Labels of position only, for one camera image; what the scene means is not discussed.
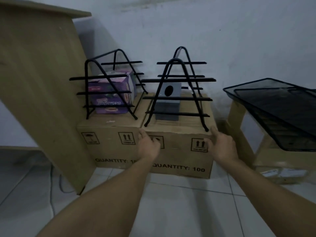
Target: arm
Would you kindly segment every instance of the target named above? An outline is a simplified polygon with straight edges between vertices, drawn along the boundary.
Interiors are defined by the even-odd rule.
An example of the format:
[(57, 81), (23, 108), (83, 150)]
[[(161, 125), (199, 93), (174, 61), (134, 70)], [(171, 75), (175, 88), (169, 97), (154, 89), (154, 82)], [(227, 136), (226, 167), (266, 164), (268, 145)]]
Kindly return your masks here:
[(316, 204), (276, 185), (238, 159), (235, 142), (212, 128), (205, 139), (214, 160), (239, 184), (259, 215), (277, 236), (316, 236)]
[(147, 174), (160, 152), (160, 143), (144, 130), (138, 138), (139, 161), (68, 205), (37, 237), (128, 236)]

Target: mesh tray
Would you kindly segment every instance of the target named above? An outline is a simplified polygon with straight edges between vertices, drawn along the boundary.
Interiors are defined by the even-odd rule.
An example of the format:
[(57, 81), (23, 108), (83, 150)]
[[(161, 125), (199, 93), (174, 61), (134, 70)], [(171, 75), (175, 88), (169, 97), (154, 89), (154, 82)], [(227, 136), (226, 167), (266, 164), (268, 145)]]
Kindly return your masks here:
[[(223, 90), (248, 109), (280, 148), (315, 151), (314, 144), (307, 141), (316, 141), (315, 90), (272, 78), (226, 87)], [(283, 135), (280, 133), (284, 132), (278, 131), (286, 131), (287, 134)], [(291, 141), (289, 136), (296, 136), (296, 141)]]

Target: purple package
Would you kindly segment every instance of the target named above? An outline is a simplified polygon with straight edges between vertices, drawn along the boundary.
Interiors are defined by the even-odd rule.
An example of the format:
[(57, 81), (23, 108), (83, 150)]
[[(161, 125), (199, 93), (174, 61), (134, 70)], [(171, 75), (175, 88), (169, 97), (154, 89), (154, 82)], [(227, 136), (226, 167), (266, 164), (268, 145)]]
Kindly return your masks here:
[[(125, 74), (127, 77), (115, 77), (111, 78), (111, 81), (119, 91), (131, 91), (131, 93), (124, 93), (121, 96), (124, 98), (126, 103), (132, 104), (136, 95), (135, 80), (131, 78), (131, 72), (117, 72), (109, 71), (107, 75), (121, 75)], [(106, 78), (92, 79), (89, 81), (89, 91), (97, 92), (110, 92), (114, 91), (113, 87)], [(118, 94), (96, 94), (90, 95), (90, 100), (93, 105), (123, 105), (124, 102), (118, 96)], [(126, 107), (105, 107), (96, 108), (97, 114), (122, 114), (127, 113)]]

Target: black oval hole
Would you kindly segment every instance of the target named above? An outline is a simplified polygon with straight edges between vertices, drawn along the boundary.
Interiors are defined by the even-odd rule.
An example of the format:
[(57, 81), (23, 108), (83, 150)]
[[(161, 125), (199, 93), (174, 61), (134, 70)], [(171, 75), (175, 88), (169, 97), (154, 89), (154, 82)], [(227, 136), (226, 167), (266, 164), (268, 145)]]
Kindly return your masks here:
[(165, 89), (165, 95), (171, 96), (172, 92), (173, 92), (173, 86), (167, 86)]

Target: white label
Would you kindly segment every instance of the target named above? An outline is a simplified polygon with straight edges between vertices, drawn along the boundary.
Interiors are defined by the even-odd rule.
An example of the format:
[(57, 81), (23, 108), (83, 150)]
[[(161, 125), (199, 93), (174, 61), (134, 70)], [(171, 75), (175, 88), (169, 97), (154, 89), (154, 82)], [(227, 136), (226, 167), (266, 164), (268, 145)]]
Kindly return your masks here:
[(301, 177), (307, 174), (307, 170), (283, 168), (279, 177)]
[(242, 120), (240, 129), (251, 146), (252, 151), (256, 153), (263, 140), (264, 133), (248, 112), (246, 112)]
[(262, 174), (264, 177), (271, 177), (271, 176), (277, 175), (278, 172), (279, 172), (278, 169), (273, 169), (273, 170), (261, 172), (260, 174)]

